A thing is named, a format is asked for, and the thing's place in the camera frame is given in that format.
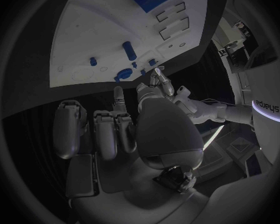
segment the white light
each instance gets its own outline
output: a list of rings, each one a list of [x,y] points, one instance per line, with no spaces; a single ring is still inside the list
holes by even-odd
[[[255,106],[255,104],[254,104],[253,101],[252,101],[252,107],[255,109],[255,111],[257,111],[258,113],[262,114],[263,116],[265,116],[265,117],[267,117],[267,118],[270,118],[270,119],[272,119],[272,120],[275,120],[275,121],[277,121],[277,122],[280,122],[280,119],[279,119],[279,118],[272,117],[272,116],[270,116],[270,115],[268,115],[268,114],[266,114],[266,113],[260,111],[260,110]]]
[[[220,131],[223,129],[223,126],[220,126],[217,131],[213,134],[213,136],[205,143],[205,145],[203,146],[203,150],[206,149],[208,147],[208,145],[210,145],[211,142],[213,142],[213,140],[217,137],[217,135],[220,133]]]

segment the gray floor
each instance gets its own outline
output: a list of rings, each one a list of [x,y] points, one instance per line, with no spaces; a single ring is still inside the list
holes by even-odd
[[[215,138],[215,141],[224,151],[226,151],[230,144],[238,137],[243,137],[254,145],[259,146],[255,133],[251,131],[251,128],[248,125],[238,123],[225,125],[219,135]],[[236,182],[245,177],[246,175],[244,171],[233,162],[232,166],[225,173],[206,182],[197,184],[194,188],[202,194],[210,197],[217,188]]]

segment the glowing light strip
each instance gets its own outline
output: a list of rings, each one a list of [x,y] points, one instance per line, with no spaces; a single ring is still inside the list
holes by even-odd
[[[277,121],[277,122],[280,122],[280,119],[279,119],[279,118],[272,117],[272,116],[270,116],[270,115],[268,115],[268,114],[266,114],[266,113],[260,111],[260,110],[255,106],[255,104],[254,104],[253,101],[252,101],[252,107],[255,109],[255,111],[257,111],[258,113],[262,114],[263,116],[265,116],[265,117],[267,117],[267,118],[269,118],[269,119],[275,120],[275,121]]]
[[[205,145],[203,146],[203,150],[206,149],[210,144],[211,142],[213,142],[213,140],[217,137],[217,135],[220,133],[220,131],[223,129],[224,125],[223,126],[220,126],[217,131],[213,134],[213,136],[205,143]]]

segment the sharpa logo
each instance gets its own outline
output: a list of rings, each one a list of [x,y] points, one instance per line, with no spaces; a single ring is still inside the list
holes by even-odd
[[[262,101],[257,101],[257,100],[256,100],[256,104],[259,105],[262,108],[266,108],[267,110],[273,111],[273,113],[275,113],[275,112],[279,113],[279,106],[271,106],[269,104],[266,104]]]

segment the robotic arm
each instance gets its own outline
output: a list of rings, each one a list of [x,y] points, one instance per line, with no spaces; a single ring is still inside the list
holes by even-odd
[[[226,104],[217,102],[208,105],[201,101],[189,99],[191,92],[184,86],[177,90],[174,96],[174,88],[171,81],[162,73],[164,67],[157,67],[151,74],[149,87],[141,83],[137,87],[139,106],[141,111],[143,100],[147,98],[167,98],[180,107],[194,124],[204,123],[208,119],[215,122],[226,120],[248,124],[253,127],[252,109],[244,106],[228,107]]]

